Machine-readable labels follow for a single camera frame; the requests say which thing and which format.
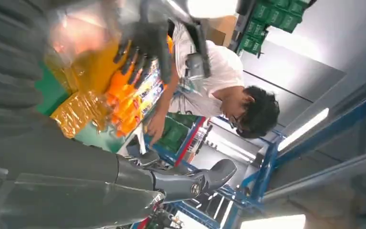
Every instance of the green box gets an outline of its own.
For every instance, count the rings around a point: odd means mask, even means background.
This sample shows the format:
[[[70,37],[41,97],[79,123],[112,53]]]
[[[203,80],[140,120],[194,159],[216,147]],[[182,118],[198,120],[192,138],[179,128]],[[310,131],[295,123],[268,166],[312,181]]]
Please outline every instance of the green box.
[[[302,18],[300,16],[287,13],[278,28],[286,32],[292,33],[295,30],[296,26],[301,22]]]
[[[288,5],[290,4],[290,0],[268,0],[268,1],[273,5],[284,9],[287,9]]]
[[[299,3],[298,1],[291,2],[290,6],[288,7],[288,11],[296,15],[303,15],[305,9],[306,6]]]
[[[254,55],[258,55],[262,50],[262,43],[261,41],[254,41],[252,47],[244,48],[245,51],[250,52]]]
[[[304,6],[308,6],[309,5],[309,3],[311,2],[311,0],[295,0],[295,1],[297,1],[299,4],[301,4],[301,5],[304,5]]]
[[[285,12],[279,9],[271,9],[266,23],[274,27],[278,27],[285,17]]]
[[[258,25],[259,23],[252,20],[249,22],[249,25],[247,26],[247,29],[246,29],[246,33],[247,34],[253,34],[254,30],[256,29],[256,26]]]
[[[242,49],[250,49],[253,47],[254,40],[250,38],[249,36],[243,37],[243,42],[241,43]]]
[[[260,2],[256,5],[256,8],[254,9],[253,17],[260,21],[265,21],[269,13],[270,6],[268,4]]]
[[[246,33],[254,38],[262,39],[266,34],[265,28],[266,25],[264,23],[258,21],[250,21]]]

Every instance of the human arm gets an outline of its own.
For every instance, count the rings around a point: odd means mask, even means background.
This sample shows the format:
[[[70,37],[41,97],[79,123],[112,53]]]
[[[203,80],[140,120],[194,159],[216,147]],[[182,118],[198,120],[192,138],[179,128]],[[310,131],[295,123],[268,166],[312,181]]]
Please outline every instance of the human arm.
[[[159,98],[157,106],[155,108],[155,115],[148,125],[147,134],[152,136],[152,140],[150,143],[151,146],[162,137],[163,128],[165,126],[165,118],[168,114],[170,102],[173,98],[174,92],[176,91],[177,85],[179,84],[179,75],[176,70],[176,64],[174,63],[175,61],[173,61],[171,67],[171,80],[165,91],[163,92],[162,96]]]

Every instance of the black hair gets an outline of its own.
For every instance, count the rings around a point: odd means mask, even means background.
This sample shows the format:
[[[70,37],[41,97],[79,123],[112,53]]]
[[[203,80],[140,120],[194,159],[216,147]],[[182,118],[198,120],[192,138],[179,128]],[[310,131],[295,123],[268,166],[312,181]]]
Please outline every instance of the black hair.
[[[244,93],[253,97],[254,102],[244,104],[246,111],[241,117],[240,126],[245,130],[238,129],[236,132],[244,138],[265,136],[275,127],[280,114],[275,95],[256,86],[246,87]]]

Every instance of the white t-shirt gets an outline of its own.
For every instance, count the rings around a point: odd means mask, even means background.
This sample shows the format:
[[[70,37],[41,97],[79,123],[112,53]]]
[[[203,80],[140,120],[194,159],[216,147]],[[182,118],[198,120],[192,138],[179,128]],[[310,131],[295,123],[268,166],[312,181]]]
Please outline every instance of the white t-shirt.
[[[186,71],[186,57],[195,52],[195,46],[182,24],[177,23],[173,32],[176,69],[180,78]],[[215,91],[232,86],[243,86],[243,65],[240,58],[226,47],[207,41],[211,76],[206,79],[192,80],[189,90],[179,87],[169,107],[169,112],[214,117],[222,114],[222,101],[213,96]]]

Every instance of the robot finger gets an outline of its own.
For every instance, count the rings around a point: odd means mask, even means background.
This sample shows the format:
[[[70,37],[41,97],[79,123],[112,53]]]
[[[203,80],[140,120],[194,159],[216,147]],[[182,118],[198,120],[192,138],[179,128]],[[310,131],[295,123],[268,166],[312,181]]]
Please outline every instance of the robot finger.
[[[127,59],[125,61],[125,63],[122,66],[122,70],[121,73],[123,75],[125,75],[128,70],[130,69],[131,65],[133,65],[135,57],[138,54],[138,47],[134,46],[133,44],[130,45],[128,54],[127,54]]]
[[[131,73],[131,76],[128,80],[128,84],[133,84],[137,80],[137,76],[140,72],[142,72],[142,68],[144,67],[146,61],[146,54],[142,53],[140,50],[138,51],[138,56],[135,61],[134,71]]]
[[[121,58],[127,53],[128,44],[129,44],[129,41],[127,39],[123,39],[120,41],[117,53],[116,53],[115,57],[113,58],[114,63],[118,63],[121,60]]]
[[[140,74],[140,77],[138,78],[137,82],[134,85],[134,88],[138,89],[141,84],[145,81],[145,79],[147,78],[149,71],[151,70],[151,66],[152,66],[152,61],[154,61],[155,58],[154,57],[147,57],[145,59],[145,64],[142,67],[142,72]]]

